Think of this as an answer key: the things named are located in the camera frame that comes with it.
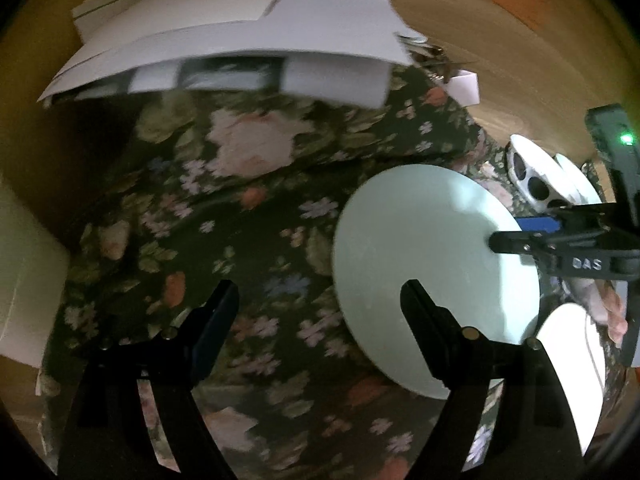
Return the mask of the person right hand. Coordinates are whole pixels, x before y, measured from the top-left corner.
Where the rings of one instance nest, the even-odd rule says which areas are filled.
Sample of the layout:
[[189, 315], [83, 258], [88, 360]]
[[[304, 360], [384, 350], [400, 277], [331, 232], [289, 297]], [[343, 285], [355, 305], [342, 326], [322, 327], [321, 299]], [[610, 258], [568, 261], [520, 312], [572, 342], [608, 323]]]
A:
[[586, 308], [593, 321], [606, 328], [616, 348], [622, 348], [628, 330], [626, 302], [612, 282], [592, 278], [570, 278], [570, 293]]

